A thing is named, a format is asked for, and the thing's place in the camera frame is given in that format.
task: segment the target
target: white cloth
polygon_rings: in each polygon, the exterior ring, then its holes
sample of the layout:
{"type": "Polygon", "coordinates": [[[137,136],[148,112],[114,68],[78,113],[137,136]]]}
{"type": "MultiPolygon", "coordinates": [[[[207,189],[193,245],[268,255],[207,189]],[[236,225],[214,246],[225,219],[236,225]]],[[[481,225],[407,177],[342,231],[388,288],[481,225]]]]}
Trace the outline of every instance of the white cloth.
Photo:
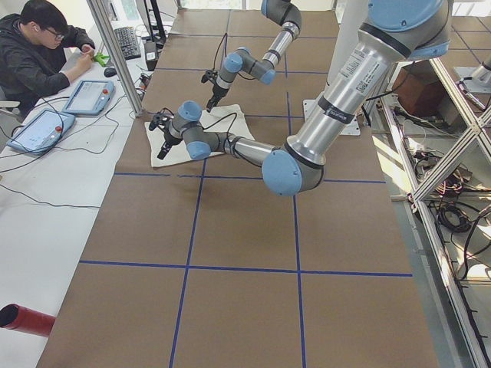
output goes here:
{"type": "MultiPolygon", "coordinates": [[[[250,140],[254,140],[254,137],[249,132],[249,128],[247,127],[246,119],[244,117],[244,113],[240,110],[239,105],[230,105],[230,106],[220,106],[214,107],[211,113],[207,113],[205,110],[201,115],[201,119],[199,120],[203,128],[209,127],[213,123],[215,123],[220,118],[228,115],[230,113],[237,113],[237,118],[234,121],[232,127],[230,128],[230,124],[233,121],[233,117],[227,117],[223,121],[220,121],[215,126],[209,128],[209,132],[226,132],[227,130],[230,133],[235,134],[236,136],[243,136],[250,140]]],[[[159,129],[155,129],[150,132],[148,130],[148,126],[150,122],[145,123],[145,129],[147,131],[147,137],[150,142],[151,154],[150,154],[150,163],[152,167],[162,167],[162,166],[170,166],[176,165],[177,163],[185,163],[191,161],[189,154],[186,150],[186,144],[181,142],[177,146],[172,147],[167,156],[164,159],[158,159],[157,155],[160,152],[160,149],[163,145],[163,133],[159,129]]],[[[220,152],[212,152],[210,156],[221,155],[220,152]]]]}

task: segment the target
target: sleeve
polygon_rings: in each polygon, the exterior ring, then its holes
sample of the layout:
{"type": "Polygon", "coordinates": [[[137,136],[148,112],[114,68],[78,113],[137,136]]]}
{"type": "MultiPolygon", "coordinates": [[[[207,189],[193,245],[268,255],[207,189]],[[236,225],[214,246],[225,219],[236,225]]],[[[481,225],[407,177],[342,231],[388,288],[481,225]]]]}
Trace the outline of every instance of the sleeve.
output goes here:
{"type": "Polygon", "coordinates": [[[11,49],[5,52],[4,59],[8,71],[39,97],[57,94],[60,90],[70,86],[66,75],[45,73],[38,61],[21,49],[11,49]]]}
{"type": "Polygon", "coordinates": [[[89,44],[92,48],[95,48],[95,43],[87,35],[87,32],[83,28],[68,26],[68,33],[65,35],[61,46],[63,48],[79,48],[82,49],[82,45],[89,44]]]}

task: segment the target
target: glasses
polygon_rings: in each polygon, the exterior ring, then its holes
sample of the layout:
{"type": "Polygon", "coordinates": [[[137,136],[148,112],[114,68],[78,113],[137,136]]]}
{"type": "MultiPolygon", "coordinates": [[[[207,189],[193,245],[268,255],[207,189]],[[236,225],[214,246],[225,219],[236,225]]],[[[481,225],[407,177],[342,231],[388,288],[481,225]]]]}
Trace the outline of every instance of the glasses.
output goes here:
{"type": "Polygon", "coordinates": [[[56,32],[53,32],[51,29],[49,28],[46,28],[46,31],[48,31],[49,33],[53,34],[54,35],[54,39],[56,41],[63,41],[64,39],[64,34],[62,35],[61,33],[56,33],[56,32]]]}

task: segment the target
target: hand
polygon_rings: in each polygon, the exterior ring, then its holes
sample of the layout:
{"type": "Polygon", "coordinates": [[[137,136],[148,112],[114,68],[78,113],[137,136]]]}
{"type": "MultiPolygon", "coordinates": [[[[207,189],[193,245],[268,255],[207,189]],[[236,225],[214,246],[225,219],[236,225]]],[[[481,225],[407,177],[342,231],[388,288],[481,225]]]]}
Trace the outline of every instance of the hand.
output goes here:
{"type": "Polygon", "coordinates": [[[92,66],[92,57],[89,54],[82,54],[77,60],[76,68],[81,72],[85,73],[92,66]]]}
{"type": "Polygon", "coordinates": [[[89,55],[91,58],[94,57],[95,50],[89,44],[83,44],[81,50],[83,55],[89,55]]]}

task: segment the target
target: tablet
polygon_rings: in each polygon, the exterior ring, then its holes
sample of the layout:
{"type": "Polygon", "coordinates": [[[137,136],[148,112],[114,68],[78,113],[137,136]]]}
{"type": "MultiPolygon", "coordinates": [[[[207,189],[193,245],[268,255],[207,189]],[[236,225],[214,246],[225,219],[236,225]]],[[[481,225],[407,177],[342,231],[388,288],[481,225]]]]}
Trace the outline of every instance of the tablet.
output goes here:
{"type": "Polygon", "coordinates": [[[60,140],[75,116],[44,109],[7,142],[7,146],[33,155],[42,155],[60,140]]]}
{"type": "Polygon", "coordinates": [[[114,92],[110,80],[81,80],[64,105],[64,113],[72,115],[99,115],[114,92]]]}

